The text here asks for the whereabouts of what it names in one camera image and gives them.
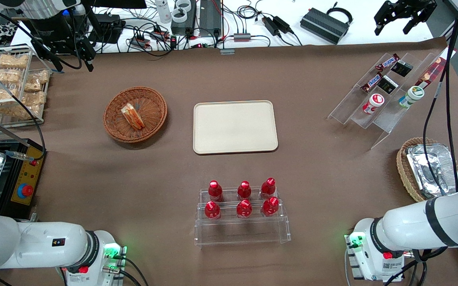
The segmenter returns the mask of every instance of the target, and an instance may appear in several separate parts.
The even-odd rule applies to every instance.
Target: tape roll
[[[176,1],[176,8],[178,9],[183,9],[185,10],[185,13],[187,13],[188,11],[190,11],[192,9],[192,5],[190,3],[190,0],[177,0]]]
[[[183,8],[176,8],[171,12],[171,16],[173,17],[173,21],[176,23],[183,23],[187,20],[187,11],[185,11]]]

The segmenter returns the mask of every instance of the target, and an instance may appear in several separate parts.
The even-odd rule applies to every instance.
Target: white table
[[[255,7],[255,0],[252,2],[252,6]],[[335,0],[332,1],[325,1],[325,0],[296,0],[292,2],[292,0],[262,0],[258,4],[258,9],[264,13],[269,13],[274,16],[279,16],[284,21],[286,21],[296,35],[300,38],[303,45],[331,45],[331,43],[323,40],[322,38],[311,34],[309,31],[300,27],[300,21],[303,15],[307,14],[309,8],[316,8],[320,11],[327,11],[331,8],[334,4]],[[400,19],[394,22],[391,22],[387,26],[384,27],[383,31],[379,36],[374,34],[374,30],[376,28],[376,23],[374,22],[374,15],[378,11],[378,9],[383,4],[384,0],[338,0],[337,7],[345,8],[351,12],[353,15],[353,22],[349,27],[349,31],[347,34],[340,40],[339,45],[350,45],[350,44],[371,44],[371,43],[392,43],[392,42],[419,42],[423,40],[428,40],[432,38],[431,31],[427,27],[427,24],[420,23],[418,26],[414,27],[408,35],[404,35],[402,29],[407,24],[409,19]],[[224,3],[227,8],[232,11],[236,11],[238,7],[242,5],[248,5],[248,0],[228,0]],[[171,6],[171,11],[174,7],[174,1],[169,0],[169,5]],[[105,8],[96,8],[94,9],[95,12],[105,10]],[[122,19],[125,18],[132,18],[132,15],[122,9],[113,9],[111,11],[112,14],[119,14]],[[343,22],[347,21],[347,18],[344,14],[339,12],[334,12],[330,14],[334,18],[341,20]],[[224,23],[224,33],[227,34],[227,26],[229,25],[229,33],[228,35],[232,35],[236,33],[236,23],[234,18],[229,13],[224,13],[225,19],[227,20]],[[162,24],[160,22],[160,18],[158,15],[152,20]],[[241,29],[241,22],[238,18],[236,18],[238,25],[240,26],[240,33],[242,33]],[[126,20],[127,24],[129,25],[136,25],[141,26],[142,24],[146,23],[146,20],[141,19],[131,19]],[[271,46],[287,46],[286,43],[282,42],[278,37],[272,37],[267,29],[264,27],[262,21],[255,22],[254,19],[247,20],[247,32],[251,33],[252,35],[264,35],[271,38]],[[170,28],[170,24],[162,24],[164,27]],[[118,41],[118,45],[122,52],[126,52],[128,49],[127,46],[127,39],[132,38],[133,31],[130,29],[124,29],[120,39]],[[296,38],[291,35],[290,33],[283,35],[283,38],[291,43],[291,44],[298,44]],[[201,38],[196,40],[190,40],[190,45],[198,44],[198,43],[207,43],[213,44],[213,39],[208,38]],[[15,33],[15,37],[12,40],[12,45],[14,44],[27,44],[31,45],[29,41],[29,37],[24,34],[20,29]],[[182,49],[185,44],[185,41],[182,41],[179,44],[179,48]],[[268,40],[266,38],[253,38],[250,42],[238,42],[235,43],[228,38],[225,41],[225,48],[239,48],[239,47],[260,47],[260,46],[267,46]],[[153,50],[157,50],[157,43],[152,41],[151,46]],[[95,46],[95,50],[100,49],[101,44],[97,43]],[[116,44],[107,44],[103,48],[103,53],[110,53],[110,52],[118,52]]]

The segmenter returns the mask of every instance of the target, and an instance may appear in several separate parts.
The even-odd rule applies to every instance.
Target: foil container
[[[409,166],[418,184],[418,189],[422,195],[430,199],[442,195],[454,194],[456,192],[455,176],[453,174],[453,165],[449,148],[443,144],[427,145],[427,158],[431,163],[432,171],[438,179],[441,189],[438,187],[427,159],[423,153],[423,145],[413,145],[406,148],[406,157]]]

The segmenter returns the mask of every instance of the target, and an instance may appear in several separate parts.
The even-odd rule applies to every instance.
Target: wicker basket
[[[437,141],[427,138],[425,140],[427,144],[435,144]],[[427,198],[421,194],[420,189],[416,183],[415,175],[409,167],[409,161],[406,157],[406,148],[412,145],[423,144],[423,137],[411,138],[406,141],[400,150],[397,152],[397,169],[400,174],[400,179],[404,184],[404,187],[408,191],[409,195],[415,199],[415,201],[425,201]]]
[[[133,129],[121,114],[121,108],[130,103],[137,110],[145,127]],[[120,92],[105,108],[103,125],[114,139],[125,143],[144,141],[158,132],[167,116],[163,96],[149,87],[132,87]]]

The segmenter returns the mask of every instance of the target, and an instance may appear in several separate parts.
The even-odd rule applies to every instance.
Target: red button
[[[33,194],[33,187],[27,185],[22,188],[22,195],[29,197]]]

